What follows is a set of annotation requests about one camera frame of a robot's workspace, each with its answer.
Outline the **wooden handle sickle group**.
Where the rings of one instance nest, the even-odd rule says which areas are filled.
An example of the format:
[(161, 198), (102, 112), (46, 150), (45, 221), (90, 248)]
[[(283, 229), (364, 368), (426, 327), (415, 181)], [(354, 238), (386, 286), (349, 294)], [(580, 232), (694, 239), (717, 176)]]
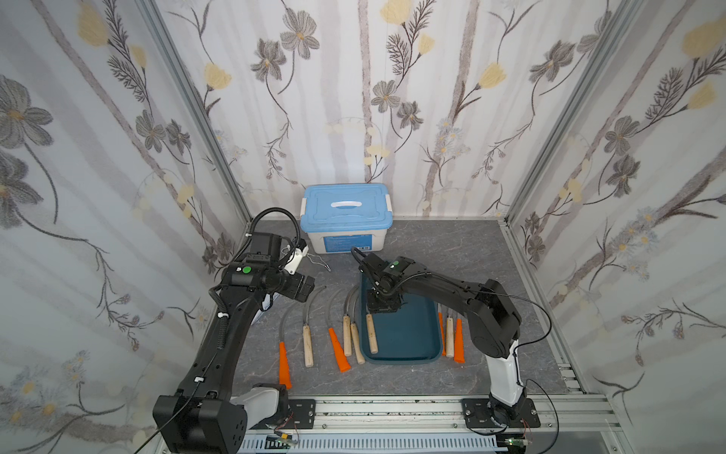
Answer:
[(379, 353), (379, 345), (376, 335), (374, 316), (369, 310), (366, 310), (365, 320), (369, 351), (371, 355), (377, 355)]

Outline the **orange handle sickle group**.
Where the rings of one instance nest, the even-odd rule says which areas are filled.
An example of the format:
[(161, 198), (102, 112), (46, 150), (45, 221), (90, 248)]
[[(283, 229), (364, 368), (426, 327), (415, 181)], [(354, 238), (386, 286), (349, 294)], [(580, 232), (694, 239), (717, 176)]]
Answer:
[(454, 327), (454, 361), (459, 364), (465, 363), (463, 323), (461, 318), (457, 318)]

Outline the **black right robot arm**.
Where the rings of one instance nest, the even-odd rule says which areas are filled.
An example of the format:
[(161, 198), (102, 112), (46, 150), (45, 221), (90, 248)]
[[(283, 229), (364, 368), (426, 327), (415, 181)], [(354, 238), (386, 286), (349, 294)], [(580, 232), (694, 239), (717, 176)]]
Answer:
[(411, 294), (463, 316), (474, 347), (487, 361), (491, 420), (504, 427), (520, 419), (527, 399), (516, 354), (522, 317), (499, 282), (467, 282), (433, 272), (408, 257), (387, 262), (376, 253), (365, 253), (356, 247), (351, 254), (359, 272), (371, 285), (366, 291), (365, 305), (372, 313), (397, 312), (404, 296)]

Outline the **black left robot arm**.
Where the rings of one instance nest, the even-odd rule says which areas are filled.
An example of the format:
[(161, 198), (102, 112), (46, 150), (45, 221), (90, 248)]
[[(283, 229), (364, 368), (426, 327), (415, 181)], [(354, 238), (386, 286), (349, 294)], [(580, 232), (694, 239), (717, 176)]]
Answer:
[(234, 375), (253, 319), (267, 296), (305, 303), (311, 276), (282, 265), (243, 260), (231, 264), (210, 289), (217, 315), (185, 378), (172, 395), (157, 399), (152, 416), (173, 453), (236, 453), (254, 426), (253, 407), (232, 401)]

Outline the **teal plastic storage bin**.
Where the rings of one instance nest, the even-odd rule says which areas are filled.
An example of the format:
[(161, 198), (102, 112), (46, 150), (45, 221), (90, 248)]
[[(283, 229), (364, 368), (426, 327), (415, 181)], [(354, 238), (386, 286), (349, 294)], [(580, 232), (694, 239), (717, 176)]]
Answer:
[(360, 276), (361, 302), (355, 309), (359, 334), (357, 340), (366, 361), (387, 365), (416, 365), (436, 361), (441, 355), (442, 334), (435, 302), (418, 295), (405, 294), (397, 312), (372, 314), (378, 351), (370, 347), (366, 308), (367, 291), (372, 288)]

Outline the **white storage box blue lid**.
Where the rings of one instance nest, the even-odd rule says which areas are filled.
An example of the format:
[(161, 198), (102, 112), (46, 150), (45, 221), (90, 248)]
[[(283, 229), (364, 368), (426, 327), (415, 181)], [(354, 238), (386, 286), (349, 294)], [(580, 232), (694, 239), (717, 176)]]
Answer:
[(308, 187), (300, 225), (318, 255), (384, 248), (393, 213), (389, 189), (381, 183), (337, 183)]

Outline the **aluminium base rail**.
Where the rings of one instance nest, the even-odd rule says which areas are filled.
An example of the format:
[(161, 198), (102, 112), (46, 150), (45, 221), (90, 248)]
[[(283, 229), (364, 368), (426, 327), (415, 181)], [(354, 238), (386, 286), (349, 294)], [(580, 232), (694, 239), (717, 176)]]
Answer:
[(304, 396), (280, 422), (262, 422), (240, 453), (632, 453), (613, 407), (558, 366), (566, 392), (527, 384), (516, 416), (482, 395)]

